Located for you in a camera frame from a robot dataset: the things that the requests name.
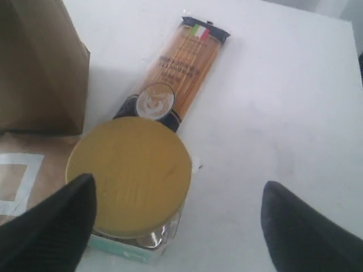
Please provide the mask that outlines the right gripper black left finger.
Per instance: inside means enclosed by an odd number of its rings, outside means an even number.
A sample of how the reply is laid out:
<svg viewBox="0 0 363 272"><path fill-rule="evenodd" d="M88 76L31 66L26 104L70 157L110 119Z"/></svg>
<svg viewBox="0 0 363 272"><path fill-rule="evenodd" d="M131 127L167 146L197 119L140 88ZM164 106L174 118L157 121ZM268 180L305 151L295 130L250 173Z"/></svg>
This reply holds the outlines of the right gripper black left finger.
<svg viewBox="0 0 363 272"><path fill-rule="evenodd" d="M96 217L96 186L81 174L1 226L1 271L75 271Z"/></svg>

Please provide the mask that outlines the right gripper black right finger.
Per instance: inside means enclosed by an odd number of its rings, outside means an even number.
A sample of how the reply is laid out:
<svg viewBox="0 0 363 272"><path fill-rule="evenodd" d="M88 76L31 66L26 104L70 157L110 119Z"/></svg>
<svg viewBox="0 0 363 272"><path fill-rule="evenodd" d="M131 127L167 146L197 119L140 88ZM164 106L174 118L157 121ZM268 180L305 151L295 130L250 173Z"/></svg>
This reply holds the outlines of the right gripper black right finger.
<svg viewBox="0 0 363 272"><path fill-rule="evenodd" d="M279 182L264 186L260 221L277 271L362 271L362 239Z"/></svg>

